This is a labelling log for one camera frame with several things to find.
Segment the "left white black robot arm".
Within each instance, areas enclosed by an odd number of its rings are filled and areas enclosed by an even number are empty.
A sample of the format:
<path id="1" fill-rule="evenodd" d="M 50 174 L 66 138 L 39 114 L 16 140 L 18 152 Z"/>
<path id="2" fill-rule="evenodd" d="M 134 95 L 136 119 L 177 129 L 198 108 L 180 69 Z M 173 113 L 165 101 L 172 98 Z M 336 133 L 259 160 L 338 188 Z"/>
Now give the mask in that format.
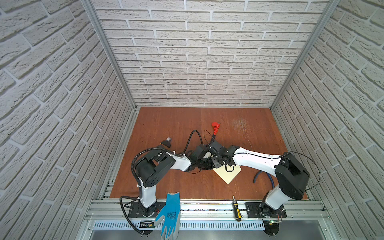
<path id="1" fill-rule="evenodd" d="M 177 154 L 162 146 L 149 148 L 137 154 L 131 164 L 131 171 L 138 183 L 139 209 L 144 217 L 156 212 L 156 186 L 170 170 L 190 173 L 194 169 L 211 170 L 212 154 L 205 149 Z"/>

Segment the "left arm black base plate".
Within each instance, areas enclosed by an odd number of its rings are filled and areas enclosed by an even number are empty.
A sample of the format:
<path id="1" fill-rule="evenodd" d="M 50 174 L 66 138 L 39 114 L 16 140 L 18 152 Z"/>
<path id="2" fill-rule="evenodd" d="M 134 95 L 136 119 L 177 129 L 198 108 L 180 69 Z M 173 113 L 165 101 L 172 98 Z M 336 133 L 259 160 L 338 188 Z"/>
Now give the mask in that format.
<path id="1" fill-rule="evenodd" d="M 149 208 L 145 208 L 140 201 L 134 202 L 129 207 L 128 216 L 129 218 L 155 218 L 165 204 L 165 202 L 155 202 Z"/>

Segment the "cream yellow envelope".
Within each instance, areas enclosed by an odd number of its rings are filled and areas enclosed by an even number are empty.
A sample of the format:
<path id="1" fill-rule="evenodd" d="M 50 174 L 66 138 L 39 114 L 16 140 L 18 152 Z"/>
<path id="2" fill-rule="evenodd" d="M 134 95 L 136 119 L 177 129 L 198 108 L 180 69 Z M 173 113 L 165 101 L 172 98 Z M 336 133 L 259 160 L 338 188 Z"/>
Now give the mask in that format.
<path id="1" fill-rule="evenodd" d="M 230 184 L 231 181 L 240 173 L 240 166 L 221 166 L 220 168 L 214 168 L 216 174 L 226 183 Z"/>

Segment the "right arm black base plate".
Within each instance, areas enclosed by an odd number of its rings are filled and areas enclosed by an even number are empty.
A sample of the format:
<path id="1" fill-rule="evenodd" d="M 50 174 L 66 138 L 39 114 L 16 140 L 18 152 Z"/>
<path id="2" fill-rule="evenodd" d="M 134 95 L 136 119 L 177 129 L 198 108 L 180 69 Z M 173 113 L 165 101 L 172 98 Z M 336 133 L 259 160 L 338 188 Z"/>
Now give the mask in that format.
<path id="1" fill-rule="evenodd" d="M 248 218 L 275 218 L 284 219 L 287 217 L 284 206 L 274 210 L 267 204 L 262 202 L 246 202 L 245 203 Z"/>

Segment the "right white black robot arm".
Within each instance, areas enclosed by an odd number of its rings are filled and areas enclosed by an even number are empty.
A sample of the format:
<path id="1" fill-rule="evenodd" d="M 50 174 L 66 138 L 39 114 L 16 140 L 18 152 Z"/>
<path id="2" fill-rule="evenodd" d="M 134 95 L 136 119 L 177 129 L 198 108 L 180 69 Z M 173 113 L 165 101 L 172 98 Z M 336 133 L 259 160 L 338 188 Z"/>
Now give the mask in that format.
<path id="1" fill-rule="evenodd" d="M 266 194 L 259 206 L 262 216 L 270 217 L 291 199 L 303 199 L 310 174 L 293 154 L 267 155 L 238 146 L 225 148 L 216 141 L 210 143 L 208 151 L 213 162 L 220 166 L 250 167 L 277 178 L 278 184 Z"/>

